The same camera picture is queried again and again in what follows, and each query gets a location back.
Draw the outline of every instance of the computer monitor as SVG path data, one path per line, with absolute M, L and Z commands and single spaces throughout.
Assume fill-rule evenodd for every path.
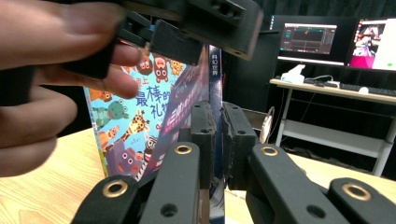
M 361 19 L 347 66 L 396 71 L 396 19 Z
M 274 15 L 270 30 L 282 33 L 279 60 L 344 66 L 357 24 L 356 18 Z

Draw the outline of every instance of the white desk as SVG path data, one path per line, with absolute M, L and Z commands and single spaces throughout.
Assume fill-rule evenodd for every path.
M 311 91 L 315 93 L 371 101 L 386 105 L 396 105 L 396 97 L 377 94 L 364 95 L 359 94 L 356 91 L 345 91 L 333 87 L 317 87 L 311 84 L 292 84 L 280 81 L 279 79 L 271 79 L 270 83 L 281 88 L 289 89 L 285 109 L 283 111 L 282 120 L 280 122 L 279 131 L 276 138 L 276 146 L 280 146 L 282 135 L 286 135 L 321 144 L 323 146 L 340 148 L 364 156 L 377 158 L 373 174 L 382 174 L 396 135 L 396 115 L 393 117 L 393 121 L 390 124 L 390 128 L 385 139 L 376 139 L 354 133 L 345 133 L 311 124 L 297 122 L 287 119 L 287 115 L 293 90 Z

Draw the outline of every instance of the desk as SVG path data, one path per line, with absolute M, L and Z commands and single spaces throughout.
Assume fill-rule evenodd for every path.
M 396 115 L 393 117 L 393 122 L 390 124 L 386 139 L 376 139 L 305 124 L 302 122 L 289 120 L 287 119 L 287 115 L 293 90 L 311 91 L 315 93 L 371 101 L 386 105 L 396 105 L 396 97 L 377 94 L 364 95 L 359 94 L 356 91 L 340 90 L 333 87 L 317 87 L 311 84 L 293 84 L 283 82 L 279 79 L 271 79 L 270 83 L 281 88 L 289 89 L 288 97 L 285 103 L 285 109 L 283 111 L 282 120 L 280 121 L 279 131 L 277 133 L 276 146 L 280 146 L 282 135 L 287 135 L 324 146 L 336 147 L 346 151 L 359 153 L 364 156 L 376 158 L 373 174 L 382 174 L 389 153 L 393 146 L 393 140 L 396 136 Z
M 394 181 L 291 157 L 311 180 L 323 187 L 327 188 L 336 177 L 357 178 L 396 203 Z M 0 179 L 0 223 L 70 223 L 83 199 L 103 178 L 93 130 L 62 137 L 40 168 L 26 175 Z M 227 223 L 252 223 L 243 199 L 226 192 L 225 202 Z

